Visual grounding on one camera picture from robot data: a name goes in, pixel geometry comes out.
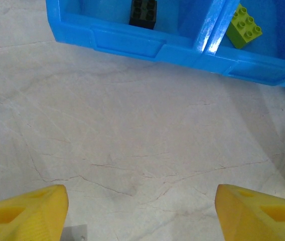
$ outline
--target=black lego brick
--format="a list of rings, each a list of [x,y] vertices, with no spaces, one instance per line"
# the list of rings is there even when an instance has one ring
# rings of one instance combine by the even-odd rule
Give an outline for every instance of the black lego brick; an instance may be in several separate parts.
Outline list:
[[[154,29],[157,15],[156,0],[132,0],[129,24]]]

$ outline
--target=bin compartment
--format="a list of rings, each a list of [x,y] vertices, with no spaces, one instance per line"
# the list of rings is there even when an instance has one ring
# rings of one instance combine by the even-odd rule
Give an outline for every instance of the bin compartment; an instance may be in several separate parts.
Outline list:
[[[241,0],[240,3],[263,32],[243,50],[285,60],[285,0]],[[227,36],[220,45],[224,47],[234,48]]]
[[[48,20],[59,42],[145,58],[146,56],[141,56],[135,49],[146,49],[144,44],[149,40],[158,41],[161,45],[158,46],[158,52],[148,55],[145,59],[176,63],[177,61],[171,58],[186,58],[186,52],[189,52],[189,56],[195,55],[194,58],[200,55],[226,0],[158,0],[154,30],[129,25],[131,0],[46,0],[46,2]],[[84,32],[88,38],[87,43],[83,39]],[[113,47],[99,49],[95,46],[97,42],[106,41],[117,46],[115,51],[112,50]],[[128,42],[131,42],[131,45],[124,46]],[[163,47],[171,49],[172,55],[161,53],[158,56]]]

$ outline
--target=blue plastic bin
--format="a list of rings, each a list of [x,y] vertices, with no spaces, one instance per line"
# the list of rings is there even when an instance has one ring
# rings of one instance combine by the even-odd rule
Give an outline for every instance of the blue plastic bin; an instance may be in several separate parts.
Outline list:
[[[285,86],[285,0],[241,0],[263,35],[243,50],[225,32],[239,0],[158,0],[154,30],[128,25],[131,0],[46,0],[58,42]]]

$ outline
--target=white marble table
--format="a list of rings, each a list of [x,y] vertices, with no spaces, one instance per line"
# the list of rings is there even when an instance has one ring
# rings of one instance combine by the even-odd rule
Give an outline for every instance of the white marble table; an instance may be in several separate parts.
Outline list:
[[[0,0],[0,200],[52,184],[62,240],[223,240],[220,183],[285,198],[285,89],[56,43]]]

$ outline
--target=lego stud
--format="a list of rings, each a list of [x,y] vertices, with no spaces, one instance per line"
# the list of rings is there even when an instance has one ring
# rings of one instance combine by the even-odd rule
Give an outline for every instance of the lego stud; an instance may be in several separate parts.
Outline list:
[[[262,32],[262,29],[259,26],[255,26],[253,29],[253,32],[255,32],[256,34],[259,34],[260,32]]]
[[[237,24],[237,27],[238,27],[239,29],[242,29],[242,28],[245,27],[245,23],[244,23],[243,21],[239,21],[238,24]]]
[[[135,8],[140,8],[142,2],[143,2],[143,0],[134,0],[133,6],[134,6]]]
[[[155,3],[156,3],[155,0],[149,0],[147,3],[147,9],[154,9]]]
[[[154,15],[155,15],[155,11],[154,10],[148,10],[147,14],[146,14],[146,19],[148,21],[151,21],[154,19]]]
[[[244,36],[247,38],[247,39],[250,39],[252,36],[253,36],[253,33],[251,31],[246,31],[246,33],[244,34]]]
[[[233,15],[233,19],[237,19],[237,17],[238,17],[238,13],[235,12],[234,15]]]
[[[141,9],[140,8],[134,8],[133,10],[133,17],[135,19],[139,19],[140,18],[140,15],[141,15]]]
[[[254,18],[247,17],[247,19],[245,21],[246,21],[247,24],[251,25],[252,23],[254,23]]]
[[[239,12],[239,14],[244,15],[244,14],[247,12],[247,10],[246,10],[246,8],[241,7],[241,8],[238,10],[238,12]]]

